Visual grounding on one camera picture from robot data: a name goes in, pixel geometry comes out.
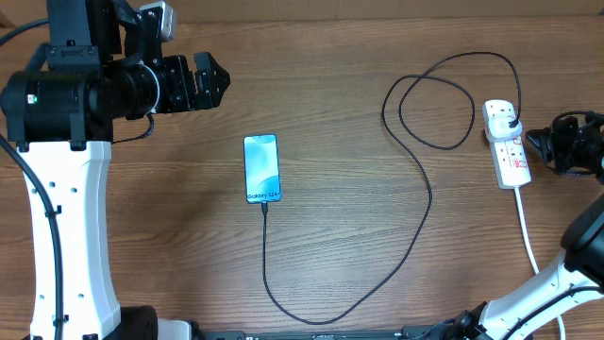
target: wooden floor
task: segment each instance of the wooden floor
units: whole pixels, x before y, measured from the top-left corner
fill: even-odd
[[[40,29],[2,49],[0,84],[23,68]],[[280,312],[261,277],[262,215],[244,196],[243,137],[278,136],[283,200],[271,204],[268,280],[277,300],[311,320],[338,315],[400,261],[428,202],[409,155],[379,119],[393,82],[449,55],[488,50],[515,63],[526,129],[569,110],[604,111],[604,17],[396,20],[182,25],[164,55],[208,50],[231,74],[217,110],[160,115],[144,141],[113,148],[108,222],[111,274],[124,306],[246,332],[398,329],[431,324],[502,297],[531,276],[513,193],[497,188],[480,106],[516,103],[508,66],[468,57],[438,71],[474,96],[467,141],[453,151],[417,143],[387,119],[428,172],[434,204],[411,256],[377,293],[341,321],[306,326]],[[420,83],[409,126],[439,145],[470,122],[458,90]],[[117,121],[116,138],[145,122]],[[533,182],[522,189],[536,257],[549,263],[568,224],[603,193],[593,178],[560,178],[529,148]],[[34,259],[23,176],[0,154],[1,338],[27,334]],[[604,336],[604,302],[564,316],[569,339]],[[551,323],[539,339],[557,339]]]

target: extension cord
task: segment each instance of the extension cord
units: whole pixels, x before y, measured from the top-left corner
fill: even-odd
[[[482,106],[482,115],[499,188],[513,189],[529,183],[529,165],[520,138],[522,125],[518,123],[516,128],[508,131],[499,130],[496,139],[500,142],[492,142],[494,122],[507,122],[515,117],[513,105],[505,100],[489,100]]]

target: blue phone screen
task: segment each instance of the blue phone screen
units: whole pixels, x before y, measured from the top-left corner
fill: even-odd
[[[243,139],[247,202],[274,202],[281,199],[277,136],[261,135]]]

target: red label on power strip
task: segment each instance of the red label on power strip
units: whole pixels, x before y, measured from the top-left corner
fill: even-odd
[[[517,168],[526,168],[527,167],[527,161],[523,161],[523,160],[513,160],[513,164],[515,167]]]

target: phone screen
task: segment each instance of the phone screen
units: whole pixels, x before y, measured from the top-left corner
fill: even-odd
[[[243,139],[245,188],[248,203],[281,199],[277,136],[261,135]]]

